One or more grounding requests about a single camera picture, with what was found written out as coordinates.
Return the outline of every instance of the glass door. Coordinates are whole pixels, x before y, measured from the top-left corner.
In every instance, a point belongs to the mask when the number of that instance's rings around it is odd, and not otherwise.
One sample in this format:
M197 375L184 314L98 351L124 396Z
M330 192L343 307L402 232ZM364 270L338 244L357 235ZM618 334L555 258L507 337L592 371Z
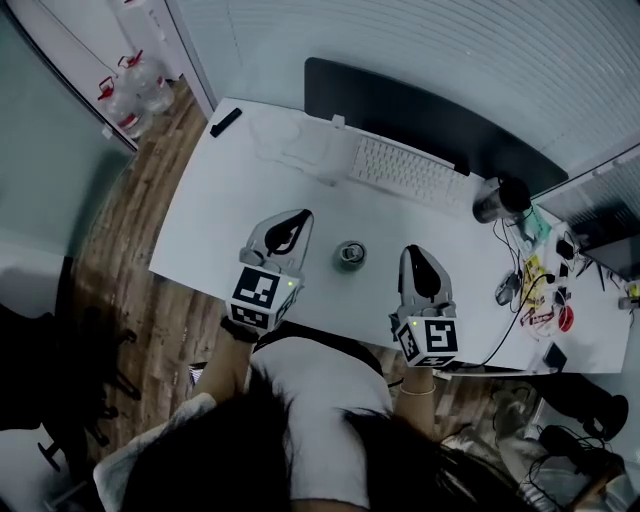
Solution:
M74 256L134 149L110 136L1 0L0 69L0 240Z

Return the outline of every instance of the black monitor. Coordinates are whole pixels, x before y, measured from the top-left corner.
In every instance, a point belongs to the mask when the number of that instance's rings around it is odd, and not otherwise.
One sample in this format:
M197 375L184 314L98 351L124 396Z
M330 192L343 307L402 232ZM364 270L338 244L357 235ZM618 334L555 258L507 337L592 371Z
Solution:
M349 126L440 157L463 174L520 178L531 195L568 178L513 134L436 94L315 57L307 59L304 73L304 110L310 116L342 115Z
M612 270L625 281L640 278L640 235L584 249L582 254Z

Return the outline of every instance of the white keyboard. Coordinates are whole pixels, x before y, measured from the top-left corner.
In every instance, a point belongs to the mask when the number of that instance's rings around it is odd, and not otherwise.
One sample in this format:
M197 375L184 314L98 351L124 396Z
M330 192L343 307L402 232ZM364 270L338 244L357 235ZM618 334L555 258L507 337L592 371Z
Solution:
M362 137L349 178L454 216L469 209L466 176L441 162Z

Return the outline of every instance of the floor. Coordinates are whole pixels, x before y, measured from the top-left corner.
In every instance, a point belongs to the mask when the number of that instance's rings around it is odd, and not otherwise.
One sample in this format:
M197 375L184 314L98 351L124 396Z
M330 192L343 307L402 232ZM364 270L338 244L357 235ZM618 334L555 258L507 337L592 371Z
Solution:
M119 410L100 427L106 447L89 439L99 461L136 435L166 421L190 393L188 365L206 361L215 344L224 303L152 274L149 263L162 221L187 161L206 125L183 81L176 101L143 136L135 160L105 202L72 269L72 303L77 312L97 306L119 329L132 329L137 341L121 347L120 369L141 391L135 402L107 388L107 401ZM395 351L369 346L385 377L402 376ZM515 381L454 377L438 380L436 421L443 435L474 424L492 442L491 394L523 386ZM528 394L532 410L535 393Z

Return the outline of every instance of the black hair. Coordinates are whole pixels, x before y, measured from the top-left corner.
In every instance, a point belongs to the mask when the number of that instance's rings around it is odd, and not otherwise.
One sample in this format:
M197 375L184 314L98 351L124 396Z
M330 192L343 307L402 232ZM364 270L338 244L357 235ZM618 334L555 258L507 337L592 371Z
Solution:
M345 420L364 445L373 512L534 510L511 477L482 459L430 440L403 418L347 411Z
M291 510L289 404L253 371L249 390L166 431L138 456L122 512Z
M122 512L194 507L291 510L289 404L254 370L249 391L167 427L142 451ZM370 510L531 511L483 461L429 440L395 416L345 412L367 463Z

